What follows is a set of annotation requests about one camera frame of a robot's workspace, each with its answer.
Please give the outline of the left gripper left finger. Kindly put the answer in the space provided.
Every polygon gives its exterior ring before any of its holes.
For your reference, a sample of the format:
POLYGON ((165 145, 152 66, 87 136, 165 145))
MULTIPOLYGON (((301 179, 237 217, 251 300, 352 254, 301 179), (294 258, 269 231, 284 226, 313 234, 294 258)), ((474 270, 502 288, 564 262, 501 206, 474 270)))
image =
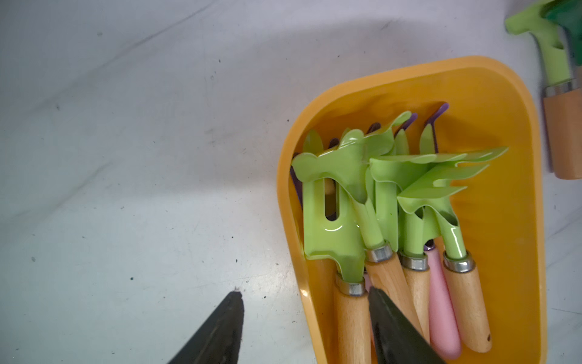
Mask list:
POLYGON ((242 293, 229 292, 169 363, 238 363, 244 313, 242 293))

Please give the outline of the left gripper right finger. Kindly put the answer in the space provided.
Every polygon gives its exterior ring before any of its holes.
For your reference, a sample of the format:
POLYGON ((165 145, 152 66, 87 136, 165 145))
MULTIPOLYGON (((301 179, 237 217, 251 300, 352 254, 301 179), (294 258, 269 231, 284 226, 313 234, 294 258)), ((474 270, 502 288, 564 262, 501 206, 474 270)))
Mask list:
POLYGON ((445 363, 382 289, 368 302, 378 363, 445 363))

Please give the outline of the light green fork wooden handle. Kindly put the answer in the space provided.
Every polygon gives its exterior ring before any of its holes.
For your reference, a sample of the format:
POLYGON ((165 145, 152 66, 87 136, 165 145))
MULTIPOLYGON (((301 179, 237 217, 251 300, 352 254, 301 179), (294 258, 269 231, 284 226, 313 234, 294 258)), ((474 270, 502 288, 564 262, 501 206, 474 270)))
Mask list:
POLYGON ((349 194, 335 187, 336 219, 326 216, 326 183, 322 178, 303 183, 303 243, 309 260, 335 262, 335 302, 338 363, 370 363, 372 359, 368 291, 362 235, 349 194))

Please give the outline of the light green leaf rake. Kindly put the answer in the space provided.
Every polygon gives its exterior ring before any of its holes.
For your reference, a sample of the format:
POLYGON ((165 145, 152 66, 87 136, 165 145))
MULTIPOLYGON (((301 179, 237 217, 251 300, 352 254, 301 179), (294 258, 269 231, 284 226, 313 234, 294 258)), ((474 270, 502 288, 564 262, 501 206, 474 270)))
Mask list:
POLYGON ((452 195, 466 187, 451 183, 480 174, 489 161, 507 149, 381 156, 370 160, 371 177, 376 182, 394 182, 402 189, 396 200, 403 212, 413 214, 419 209, 428 209, 433 213, 445 246, 443 266, 459 334, 465 346, 477 353, 491 350, 490 326, 477 264, 465 248, 459 220, 450 202, 452 195))

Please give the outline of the yellow plastic storage box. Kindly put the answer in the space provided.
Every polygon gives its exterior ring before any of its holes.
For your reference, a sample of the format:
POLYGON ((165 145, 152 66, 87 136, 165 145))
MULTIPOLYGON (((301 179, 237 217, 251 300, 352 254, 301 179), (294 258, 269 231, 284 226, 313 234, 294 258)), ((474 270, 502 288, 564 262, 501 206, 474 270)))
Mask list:
POLYGON ((366 130, 404 111, 436 122, 444 153, 506 147, 452 198, 465 244, 474 256, 487 308, 492 349, 464 349, 461 363, 543 363, 547 358, 544 208, 540 131, 532 97, 503 63, 468 56, 400 68, 341 83, 312 101, 283 143, 277 196, 300 297, 319 363, 336 362, 335 267, 303 255, 303 214, 290 164, 310 130, 324 142, 347 128, 366 130))

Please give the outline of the dark green claw rake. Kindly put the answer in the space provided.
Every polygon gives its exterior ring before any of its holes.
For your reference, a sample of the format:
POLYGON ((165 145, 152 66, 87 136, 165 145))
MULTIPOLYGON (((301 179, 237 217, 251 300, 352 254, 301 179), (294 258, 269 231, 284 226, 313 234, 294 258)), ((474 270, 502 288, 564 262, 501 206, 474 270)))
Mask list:
POLYGON ((581 66, 581 0, 554 1, 545 5, 543 17, 568 34, 574 63, 581 66))

